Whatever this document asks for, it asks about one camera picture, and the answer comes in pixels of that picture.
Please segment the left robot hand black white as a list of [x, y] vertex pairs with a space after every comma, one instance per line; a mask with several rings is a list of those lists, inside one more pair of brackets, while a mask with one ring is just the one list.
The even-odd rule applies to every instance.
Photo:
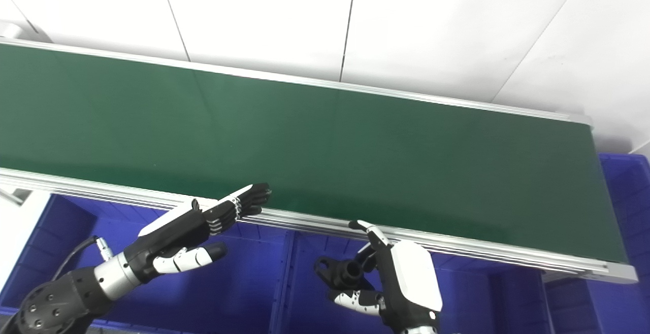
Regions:
[[124, 249], [122, 265], [142, 284], [163, 275], [155, 267], [156, 258], [172, 260], [177, 253], [189, 254], [190, 266], [173, 261], [168, 264], [174, 273], [205, 265], [210, 253], [202, 243], [226, 232], [241, 218], [260, 214], [271, 193], [268, 183], [255, 183], [219, 200], [208, 201], [206, 209], [201, 205], [206, 199], [193, 197], [143, 228], [137, 239]]

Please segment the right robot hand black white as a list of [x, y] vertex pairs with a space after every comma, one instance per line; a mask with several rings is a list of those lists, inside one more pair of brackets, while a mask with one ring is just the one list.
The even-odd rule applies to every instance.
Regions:
[[313, 268], [328, 299], [364, 315], [378, 316], [394, 333], [439, 333], [442, 295], [432, 257], [413, 241], [392, 242], [363, 220], [348, 224], [367, 235], [354, 258], [319, 257]]

